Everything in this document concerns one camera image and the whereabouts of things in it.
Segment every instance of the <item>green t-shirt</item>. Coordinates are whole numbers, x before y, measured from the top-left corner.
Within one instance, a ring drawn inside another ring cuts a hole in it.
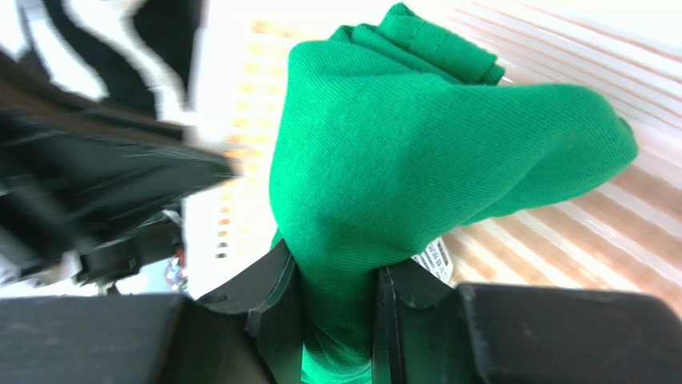
[[[369,383],[375,276],[456,226],[574,198],[636,154],[582,86],[495,86],[496,57],[393,6],[297,45],[271,206],[303,276],[303,380]]]

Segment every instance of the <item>clothing tag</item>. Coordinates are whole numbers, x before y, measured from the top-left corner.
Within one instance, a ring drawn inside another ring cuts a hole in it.
[[[412,256],[425,270],[431,272],[441,282],[448,284],[452,277],[452,260],[447,252],[443,238],[437,238],[421,254]]]

